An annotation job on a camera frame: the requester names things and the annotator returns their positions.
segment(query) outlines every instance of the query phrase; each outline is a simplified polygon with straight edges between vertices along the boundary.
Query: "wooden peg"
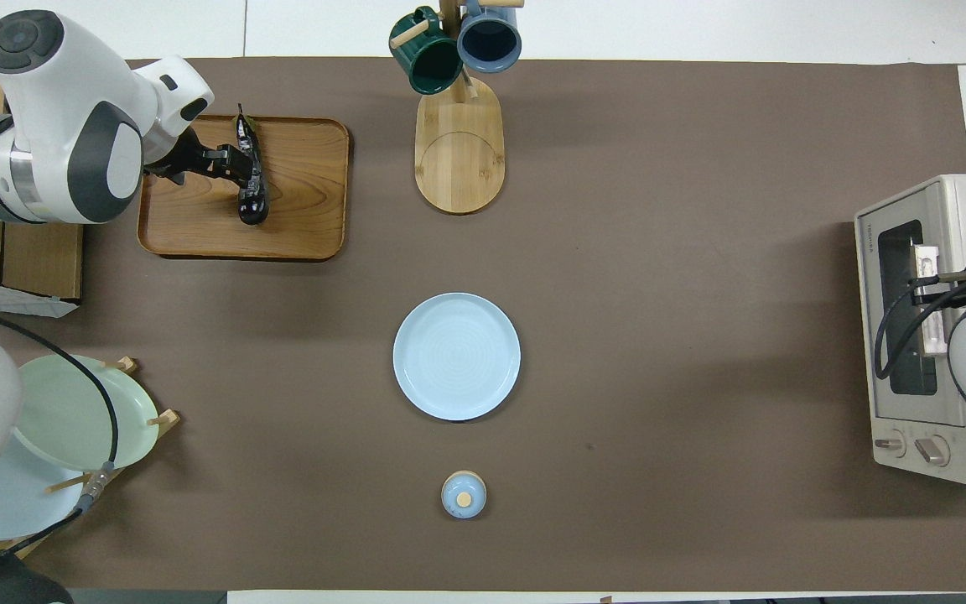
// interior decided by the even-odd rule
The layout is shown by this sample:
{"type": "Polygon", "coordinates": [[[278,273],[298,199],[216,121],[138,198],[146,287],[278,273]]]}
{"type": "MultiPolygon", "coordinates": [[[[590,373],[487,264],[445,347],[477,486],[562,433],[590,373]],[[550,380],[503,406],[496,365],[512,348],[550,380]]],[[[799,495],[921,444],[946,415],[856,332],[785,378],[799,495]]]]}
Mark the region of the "wooden peg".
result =
{"type": "Polygon", "coordinates": [[[442,31],[452,39],[460,35],[460,7],[457,0],[439,0],[439,11],[448,18],[442,19],[442,31]]]}
{"type": "MultiPolygon", "coordinates": [[[[467,1],[457,0],[457,3],[464,7],[467,1]]],[[[480,7],[524,8],[524,0],[480,0],[480,7]]]]}
{"type": "Polygon", "coordinates": [[[91,474],[81,474],[80,476],[74,476],[70,478],[69,481],[58,482],[57,485],[50,485],[46,489],[43,489],[43,494],[53,493],[55,491],[60,491],[62,489],[68,489],[73,485],[83,485],[88,482],[88,478],[91,478],[91,474]]]}
{"type": "Polygon", "coordinates": [[[468,91],[468,96],[471,96],[473,99],[480,98],[480,93],[475,89],[475,84],[472,84],[472,79],[468,76],[468,72],[461,70],[460,77],[465,81],[465,89],[468,91]]]}
{"type": "Polygon", "coordinates": [[[158,437],[162,437],[169,429],[175,427],[178,422],[181,421],[181,416],[177,415],[177,412],[173,409],[166,409],[161,414],[158,414],[157,418],[150,419],[148,425],[158,426],[158,437]]]}
{"type": "Polygon", "coordinates": [[[468,100],[468,85],[465,84],[464,77],[457,77],[456,80],[453,80],[449,90],[453,92],[453,102],[463,103],[468,100]]]}
{"type": "Polygon", "coordinates": [[[169,422],[171,422],[173,420],[174,420],[174,418],[169,417],[168,415],[166,415],[166,413],[163,413],[162,415],[160,415],[158,417],[151,418],[148,421],[148,425],[169,424],[169,422]]]}
{"type": "Polygon", "coordinates": [[[134,371],[137,371],[138,365],[137,360],[132,357],[122,357],[117,361],[110,363],[106,361],[101,361],[103,367],[117,368],[117,370],[122,371],[123,374],[132,375],[134,371]]]}
{"type": "Polygon", "coordinates": [[[397,47],[404,46],[410,39],[413,39],[417,37],[417,35],[427,31],[428,27],[430,27],[430,23],[426,22],[426,20],[423,20],[423,22],[416,23],[414,26],[400,32],[400,34],[395,35],[394,38],[390,39],[391,49],[397,49],[397,47]]]}

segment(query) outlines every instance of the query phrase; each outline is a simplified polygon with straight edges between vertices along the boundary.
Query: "pale blue plate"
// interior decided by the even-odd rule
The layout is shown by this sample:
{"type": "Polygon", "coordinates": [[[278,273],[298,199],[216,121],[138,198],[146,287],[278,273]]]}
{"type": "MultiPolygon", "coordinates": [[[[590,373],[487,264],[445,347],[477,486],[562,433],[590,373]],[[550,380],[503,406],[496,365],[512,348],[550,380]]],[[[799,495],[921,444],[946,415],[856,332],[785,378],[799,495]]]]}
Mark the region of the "pale blue plate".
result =
{"type": "Polygon", "coordinates": [[[521,371],[521,341],[499,307],[473,294],[426,299],[397,330],[394,374],[422,412],[451,421],[497,408],[521,371]]]}
{"type": "Polygon", "coordinates": [[[79,471],[44,461],[12,436],[0,455],[0,540],[37,533],[68,516],[84,487],[73,485],[50,494],[43,489],[78,475],[79,471]]]}

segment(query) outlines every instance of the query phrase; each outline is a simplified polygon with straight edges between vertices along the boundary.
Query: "oven knob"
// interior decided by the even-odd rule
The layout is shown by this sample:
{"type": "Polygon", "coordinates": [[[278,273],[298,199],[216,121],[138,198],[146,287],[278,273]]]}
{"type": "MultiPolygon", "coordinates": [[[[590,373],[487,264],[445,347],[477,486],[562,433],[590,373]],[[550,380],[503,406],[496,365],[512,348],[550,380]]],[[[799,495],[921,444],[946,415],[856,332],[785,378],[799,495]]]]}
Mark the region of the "oven knob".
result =
{"type": "Polygon", "coordinates": [[[949,464],[949,443],[942,436],[934,435],[929,439],[916,439],[916,450],[931,466],[949,464]]]}
{"type": "Polygon", "coordinates": [[[875,439],[875,448],[888,450],[893,456],[904,456],[908,452],[908,444],[905,443],[904,435],[900,430],[891,431],[888,439],[875,439]]]}

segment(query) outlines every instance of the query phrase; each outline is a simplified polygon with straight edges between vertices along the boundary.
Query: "light blue plate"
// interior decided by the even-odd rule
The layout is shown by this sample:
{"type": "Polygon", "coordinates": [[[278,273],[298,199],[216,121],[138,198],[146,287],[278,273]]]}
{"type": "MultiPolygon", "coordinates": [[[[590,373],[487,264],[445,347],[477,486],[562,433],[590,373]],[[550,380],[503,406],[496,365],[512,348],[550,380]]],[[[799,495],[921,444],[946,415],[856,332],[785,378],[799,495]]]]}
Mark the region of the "light blue plate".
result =
{"type": "Polygon", "coordinates": [[[521,371],[521,341],[499,307],[441,294],[415,307],[394,339],[394,374],[422,412],[451,421],[497,408],[521,371]]]}
{"type": "MultiPolygon", "coordinates": [[[[96,359],[73,355],[110,394],[118,416],[115,467],[144,458],[158,438],[154,402],[133,378],[96,359]]],[[[28,450],[57,466],[93,471],[111,450],[111,418],[99,390],[58,355],[34,359],[20,368],[24,406],[14,435],[28,450]]]]}
{"type": "Polygon", "coordinates": [[[0,455],[0,540],[22,538],[65,518],[82,485],[47,494],[46,487],[69,481],[79,471],[44,461],[11,437],[0,455]]]}

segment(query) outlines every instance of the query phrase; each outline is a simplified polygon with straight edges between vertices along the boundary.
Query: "dish rack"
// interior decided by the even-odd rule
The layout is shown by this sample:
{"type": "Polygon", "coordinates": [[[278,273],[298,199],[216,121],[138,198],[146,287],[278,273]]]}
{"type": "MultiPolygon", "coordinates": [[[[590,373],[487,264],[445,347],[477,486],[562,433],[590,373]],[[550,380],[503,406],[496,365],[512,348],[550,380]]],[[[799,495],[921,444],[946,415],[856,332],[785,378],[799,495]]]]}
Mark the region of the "dish rack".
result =
{"type": "MultiPolygon", "coordinates": [[[[112,362],[103,361],[103,366],[117,368],[117,370],[122,371],[122,373],[129,376],[132,376],[139,369],[139,364],[137,363],[137,360],[133,359],[132,357],[122,357],[117,361],[112,361],[112,362]]],[[[148,425],[158,426],[158,436],[156,436],[156,445],[158,444],[158,441],[161,440],[162,437],[166,436],[166,433],[170,432],[171,429],[175,427],[175,425],[179,424],[180,421],[181,421],[181,416],[178,415],[178,413],[175,412],[175,410],[173,409],[165,409],[162,413],[158,414],[157,417],[152,417],[149,420],[147,420],[148,425]]],[[[122,471],[124,470],[126,470],[126,467],[119,467],[118,470],[115,470],[114,473],[111,474],[111,482],[114,481],[114,479],[118,477],[118,474],[122,473],[122,471]]],[[[58,482],[58,484],[56,485],[48,485],[44,489],[44,492],[47,494],[50,494],[55,491],[59,491],[61,489],[72,487],[74,485],[84,484],[84,482],[88,482],[89,478],[91,478],[91,474],[88,474],[88,473],[80,474],[80,476],[76,478],[70,478],[69,481],[58,482]]],[[[29,536],[30,535],[23,535],[23,536],[19,536],[19,538],[16,538],[16,539],[0,540],[0,550],[11,548],[16,544],[23,542],[23,540],[29,538],[29,536]]],[[[32,545],[20,550],[17,553],[17,557],[23,558],[23,557],[26,557],[26,555],[31,554],[32,550],[39,547],[39,544],[43,543],[44,539],[47,539],[47,538],[40,539],[38,540],[38,542],[35,542],[32,545]]]]}

